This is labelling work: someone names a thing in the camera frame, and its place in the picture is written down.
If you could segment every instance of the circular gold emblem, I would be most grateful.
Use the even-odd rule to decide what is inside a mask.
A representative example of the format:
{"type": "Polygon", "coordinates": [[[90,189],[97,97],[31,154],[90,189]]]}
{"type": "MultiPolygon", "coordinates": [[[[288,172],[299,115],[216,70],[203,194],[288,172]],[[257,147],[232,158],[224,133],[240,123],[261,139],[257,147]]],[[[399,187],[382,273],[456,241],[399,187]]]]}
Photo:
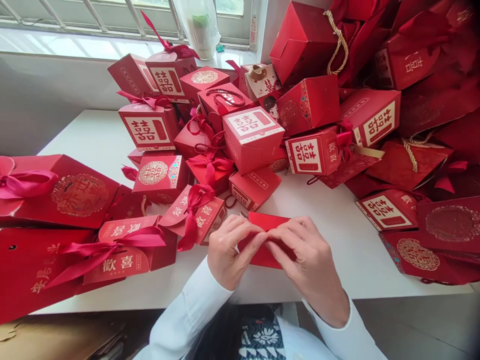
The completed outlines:
{"type": "Polygon", "coordinates": [[[162,181],[169,167],[162,161],[152,161],[141,168],[138,179],[142,184],[153,185],[162,181]]]}
{"type": "Polygon", "coordinates": [[[198,71],[191,76],[195,84],[210,84],[219,78],[219,74],[212,70],[198,71]]]}
{"type": "Polygon", "coordinates": [[[64,176],[51,192],[59,212],[81,218],[101,210],[108,198],[105,183],[89,174],[64,176]]]}
{"type": "Polygon", "coordinates": [[[401,239],[396,248],[402,258],[418,269],[435,271],[440,266],[439,257],[422,247],[418,240],[411,238],[401,239]]]}

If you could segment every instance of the satin ribbon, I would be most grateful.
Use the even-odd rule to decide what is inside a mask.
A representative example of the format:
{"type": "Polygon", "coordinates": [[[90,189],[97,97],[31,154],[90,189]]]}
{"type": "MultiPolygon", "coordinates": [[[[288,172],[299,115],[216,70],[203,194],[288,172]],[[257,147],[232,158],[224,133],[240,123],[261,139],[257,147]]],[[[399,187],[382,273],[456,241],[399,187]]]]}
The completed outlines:
{"type": "Polygon", "coordinates": [[[206,167],[206,173],[205,173],[205,180],[208,185],[210,185],[212,188],[215,187],[215,171],[217,169],[220,169],[220,167],[223,168],[223,170],[229,172],[233,169],[234,167],[234,162],[230,159],[223,158],[223,157],[217,157],[215,158],[215,153],[217,151],[209,151],[208,154],[206,155],[206,158],[196,158],[192,157],[188,159],[188,161],[191,164],[194,165],[205,165],[206,167]]]}
{"type": "Polygon", "coordinates": [[[121,172],[123,173],[123,175],[125,175],[125,177],[128,180],[131,180],[131,181],[135,181],[139,174],[139,171],[137,169],[130,166],[125,166],[125,165],[123,165],[123,167],[121,168],[121,172]]]}
{"type": "Polygon", "coordinates": [[[165,49],[166,53],[175,53],[177,55],[178,59],[188,59],[188,58],[197,58],[200,60],[197,52],[193,50],[192,48],[189,48],[187,45],[182,44],[182,45],[175,45],[172,46],[168,41],[163,40],[157,30],[155,29],[155,26],[153,22],[150,20],[150,18],[145,15],[143,11],[141,11],[141,14],[143,15],[143,18],[145,19],[146,24],[153,30],[153,32],[156,34],[158,37],[158,40],[160,40],[160,43],[162,44],[163,48],[165,49]]]}
{"type": "Polygon", "coordinates": [[[234,60],[225,61],[230,65],[236,72],[236,78],[231,82],[237,89],[240,89],[240,66],[234,60]]]}
{"type": "Polygon", "coordinates": [[[95,242],[79,244],[72,242],[59,251],[59,254],[78,254],[83,257],[89,257],[83,261],[73,264],[62,271],[56,278],[45,286],[45,289],[54,287],[58,284],[66,283],[92,271],[95,267],[103,263],[115,251],[122,246],[134,248],[150,248],[166,246],[163,240],[164,233],[156,226],[147,226],[140,230],[129,233],[128,235],[114,242],[95,242]]]}
{"type": "Polygon", "coordinates": [[[49,170],[0,174],[0,199],[33,198],[49,193],[59,176],[49,170]]]}
{"type": "Polygon", "coordinates": [[[195,212],[202,206],[208,204],[215,197],[215,191],[210,185],[195,184],[188,192],[187,209],[188,215],[185,220],[185,235],[178,242],[178,251],[188,251],[194,247],[197,238],[197,218],[195,212]]]}
{"type": "Polygon", "coordinates": [[[155,97],[137,97],[125,91],[117,91],[117,94],[126,97],[132,104],[147,104],[152,110],[163,111],[164,107],[171,105],[170,99],[166,95],[155,97]]]}
{"type": "Polygon", "coordinates": [[[440,169],[440,176],[434,187],[455,194],[455,189],[449,176],[464,172],[467,170],[468,165],[468,161],[455,161],[445,167],[445,169],[440,169]]]}

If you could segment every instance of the finger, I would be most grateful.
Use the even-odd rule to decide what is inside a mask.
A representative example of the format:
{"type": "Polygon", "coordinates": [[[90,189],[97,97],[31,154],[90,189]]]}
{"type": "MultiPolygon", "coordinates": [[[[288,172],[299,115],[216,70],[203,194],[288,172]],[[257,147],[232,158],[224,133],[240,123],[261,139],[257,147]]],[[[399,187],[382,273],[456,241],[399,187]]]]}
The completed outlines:
{"type": "Polygon", "coordinates": [[[283,241],[283,243],[287,245],[290,249],[292,249],[298,257],[304,257],[302,256],[302,253],[306,249],[305,242],[293,232],[291,232],[289,229],[285,227],[280,227],[271,229],[267,233],[270,237],[283,241]]]}
{"type": "Polygon", "coordinates": [[[268,238],[269,236],[266,232],[259,232],[256,234],[250,243],[240,252],[240,254],[238,254],[238,263],[240,266],[246,266],[250,264],[250,261],[254,255],[268,238]]]}
{"type": "Polygon", "coordinates": [[[275,258],[275,260],[280,264],[283,270],[285,270],[286,274],[291,277],[295,271],[297,270],[297,266],[292,259],[273,241],[267,241],[265,246],[268,250],[270,250],[271,254],[275,258]]]}

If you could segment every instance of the person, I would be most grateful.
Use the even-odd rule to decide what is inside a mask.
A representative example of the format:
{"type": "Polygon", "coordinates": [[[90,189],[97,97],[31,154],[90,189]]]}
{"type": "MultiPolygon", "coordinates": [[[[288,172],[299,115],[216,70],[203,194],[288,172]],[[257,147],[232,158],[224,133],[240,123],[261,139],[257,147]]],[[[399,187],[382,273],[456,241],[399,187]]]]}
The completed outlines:
{"type": "Polygon", "coordinates": [[[181,294],[163,312],[150,343],[135,360],[386,360],[347,296],[332,252],[309,217],[264,232],[246,218],[230,215],[210,235],[208,254],[181,294]],[[237,244],[252,241],[241,251],[237,244]],[[284,242],[293,261],[274,242],[284,242]],[[324,343],[264,306],[261,313],[228,302],[250,260],[266,246],[303,296],[324,343]]]}

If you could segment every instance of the cardboard box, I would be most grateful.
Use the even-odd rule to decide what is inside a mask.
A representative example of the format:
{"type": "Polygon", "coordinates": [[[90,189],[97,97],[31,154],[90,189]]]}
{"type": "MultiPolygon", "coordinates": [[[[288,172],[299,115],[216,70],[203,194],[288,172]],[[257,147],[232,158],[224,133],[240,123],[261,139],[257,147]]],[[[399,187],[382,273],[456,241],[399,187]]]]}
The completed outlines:
{"type": "Polygon", "coordinates": [[[152,78],[163,95],[172,103],[188,104],[180,78],[197,70],[194,57],[177,58],[175,52],[158,52],[145,61],[152,78]]]}
{"type": "Polygon", "coordinates": [[[128,158],[133,165],[138,169],[143,157],[157,157],[157,156],[172,156],[175,155],[175,150],[160,150],[160,151],[138,151],[133,150],[128,158]]]}
{"type": "Polygon", "coordinates": [[[180,156],[144,157],[133,193],[145,195],[154,204],[172,204],[189,182],[190,169],[180,156]]]}
{"type": "Polygon", "coordinates": [[[181,88],[192,106],[199,105],[198,93],[230,82],[230,77],[220,70],[204,66],[180,78],[181,88]]]}
{"type": "Polygon", "coordinates": [[[186,164],[200,184],[208,184],[220,196],[229,189],[229,177],[235,171],[234,162],[218,150],[207,155],[197,155],[186,164]]]}
{"type": "Polygon", "coordinates": [[[418,201],[408,191],[388,189],[355,204],[378,231],[418,228],[418,201]]]}
{"type": "MultiPolygon", "coordinates": [[[[271,229],[278,228],[281,224],[286,223],[290,219],[287,217],[249,212],[248,220],[252,224],[261,227],[264,231],[267,232],[271,229]]],[[[238,250],[242,252],[252,241],[253,238],[254,235],[249,235],[247,238],[240,241],[238,243],[238,250]]],[[[277,244],[288,255],[288,257],[290,257],[292,261],[297,260],[297,256],[295,255],[293,250],[286,246],[283,241],[274,238],[269,238],[267,241],[271,241],[277,244]]],[[[272,269],[282,269],[282,266],[278,263],[277,260],[275,260],[270,250],[265,246],[265,243],[262,244],[258,251],[255,253],[255,255],[253,255],[250,264],[272,269]]]]}
{"type": "Polygon", "coordinates": [[[412,160],[399,140],[389,140],[381,148],[385,155],[380,162],[370,166],[366,173],[384,182],[413,190],[431,179],[431,173],[443,164],[453,150],[434,144],[410,145],[418,164],[413,171],[412,160]]]}
{"type": "Polygon", "coordinates": [[[285,136],[340,121],[337,75],[303,79],[277,101],[285,136]]]}
{"type": "Polygon", "coordinates": [[[175,150],[180,125],[171,105],[130,104],[118,111],[138,151],[175,150]]]}
{"type": "Polygon", "coordinates": [[[283,86],[325,73],[338,39],[324,12],[294,1],[288,5],[270,52],[283,86]]]}
{"type": "MultiPolygon", "coordinates": [[[[104,261],[83,276],[83,284],[93,284],[133,275],[149,273],[175,263],[177,255],[177,235],[162,228],[163,235],[158,234],[158,241],[165,246],[129,246],[122,244],[123,238],[141,232],[142,229],[160,228],[161,216],[144,216],[124,220],[108,221],[98,232],[98,242],[120,244],[118,250],[111,253],[104,261]]],[[[141,244],[141,235],[135,241],[141,244]]],[[[151,243],[152,234],[146,243],[151,243]]]]}
{"type": "MultiPolygon", "coordinates": [[[[255,107],[255,104],[248,97],[244,96],[231,82],[200,91],[198,99],[205,117],[209,117],[210,113],[217,113],[223,116],[255,107]]],[[[209,120],[211,119],[219,120],[211,121],[215,133],[224,129],[220,117],[209,117],[209,120]]]]}
{"type": "Polygon", "coordinates": [[[37,170],[58,176],[38,196],[0,199],[0,226],[4,227],[57,224],[98,229],[120,186],[66,155],[0,156],[0,169],[14,177],[37,170]]]}
{"type": "Polygon", "coordinates": [[[330,175],[342,157],[337,146],[339,126],[328,126],[310,135],[285,141],[292,174],[330,175]]]}
{"type": "Polygon", "coordinates": [[[343,121],[353,125],[353,142],[368,148],[400,124],[399,91],[359,89],[341,103],[343,121]]]}
{"type": "Polygon", "coordinates": [[[230,192],[248,211],[257,211],[280,186],[282,179],[267,166],[230,177],[230,192]]]}
{"type": "Polygon", "coordinates": [[[196,231],[195,233],[189,234],[192,240],[191,243],[182,243],[182,240],[186,239],[186,224],[189,215],[187,211],[189,208],[189,193],[190,191],[197,192],[199,186],[200,185],[187,185],[159,222],[161,226],[182,237],[178,243],[178,249],[180,251],[190,250],[193,244],[208,245],[210,234],[218,230],[227,215],[225,202],[214,196],[204,205],[194,207],[193,214],[196,221],[196,231]]]}
{"type": "Polygon", "coordinates": [[[225,152],[241,175],[276,160],[285,130],[265,110],[258,106],[222,119],[225,152]]]}
{"type": "Polygon", "coordinates": [[[378,235],[402,274],[447,285],[464,285],[480,280],[480,266],[454,260],[425,248],[419,231],[392,231],[378,235]]]}
{"type": "Polygon", "coordinates": [[[418,205],[425,246],[480,253],[480,196],[418,205]]]}
{"type": "Polygon", "coordinates": [[[160,90],[150,74],[145,59],[128,54],[108,67],[108,72],[121,90],[136,97],[155,97],[160,90]]]}

